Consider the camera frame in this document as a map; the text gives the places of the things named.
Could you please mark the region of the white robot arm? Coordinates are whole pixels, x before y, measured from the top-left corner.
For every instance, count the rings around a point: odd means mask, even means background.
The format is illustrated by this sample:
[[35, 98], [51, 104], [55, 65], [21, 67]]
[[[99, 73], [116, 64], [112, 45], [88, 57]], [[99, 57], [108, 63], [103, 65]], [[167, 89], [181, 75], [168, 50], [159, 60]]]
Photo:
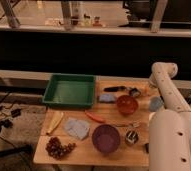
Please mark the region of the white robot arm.
[[152, 65], [150, 83], [165, 108], [149, 120], [149, 171], [191, 171], [191, 107], [172, 81], [177, 72], [175, 63]]

